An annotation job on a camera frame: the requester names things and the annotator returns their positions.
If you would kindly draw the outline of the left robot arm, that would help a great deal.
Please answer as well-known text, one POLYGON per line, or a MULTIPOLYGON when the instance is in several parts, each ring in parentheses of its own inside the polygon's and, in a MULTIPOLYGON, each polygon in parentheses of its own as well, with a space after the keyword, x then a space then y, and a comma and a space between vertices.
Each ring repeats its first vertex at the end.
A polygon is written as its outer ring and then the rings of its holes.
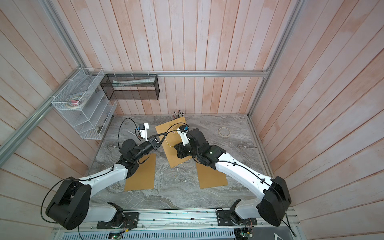
POLYGON ((143 158, 162 143, 159 135, 148 137, 140 145, 132 139, 124 141, 119 149, 120 159, 112 167, 80 179, 70 177, 59 181, 56 194, 41 216, 51 218, 51 223, 59 224, 66 230, 73 230, 87 222, 104 222, 112 228, 120 228, 125 217, 123 209, 111 202, 91 205, 91 197, 116 182, 132 177, 145 162, 143 158))

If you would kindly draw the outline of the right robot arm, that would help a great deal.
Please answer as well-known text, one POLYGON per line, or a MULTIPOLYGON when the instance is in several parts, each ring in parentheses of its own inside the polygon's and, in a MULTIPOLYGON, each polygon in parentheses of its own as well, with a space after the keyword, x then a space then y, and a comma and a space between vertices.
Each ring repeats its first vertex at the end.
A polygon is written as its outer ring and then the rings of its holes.
POLYGON ((210 145, 199 129, 190 130, 183 125, 177 133, 182 140, 175 145, 178 158, 190 156, 196 163, 235 179, 256 196, 246 201, 238 199, 229 210, 219 210, 217 218, 220 226, 247 225, 257 217, 274 227, 281 223, 290 226, 286 212, 292 198, 283 178, 271 178, 250 169, 223 148, 210 145))

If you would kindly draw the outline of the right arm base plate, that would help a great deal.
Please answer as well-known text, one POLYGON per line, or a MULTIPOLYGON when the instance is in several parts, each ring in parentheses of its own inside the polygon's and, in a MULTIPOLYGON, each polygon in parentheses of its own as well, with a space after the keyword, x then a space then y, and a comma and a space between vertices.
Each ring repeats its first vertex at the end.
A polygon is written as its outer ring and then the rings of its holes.
POLYGON ((240 218, 235 211, 232 210, 223 210, 222 208, 217 208, 215 210, 217 222, 219 226, 256 226, 256 218, 248 218, 243 220, 240 218))

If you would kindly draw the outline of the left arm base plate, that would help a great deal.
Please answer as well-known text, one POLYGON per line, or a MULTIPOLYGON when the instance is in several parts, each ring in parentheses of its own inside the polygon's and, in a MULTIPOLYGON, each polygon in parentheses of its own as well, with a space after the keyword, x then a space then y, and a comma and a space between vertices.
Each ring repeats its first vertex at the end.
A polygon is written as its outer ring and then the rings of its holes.
POLYGON ((117 213, 109 222, 98 222, 97 229, 135 229, 138 226, 139 212, 117 213))

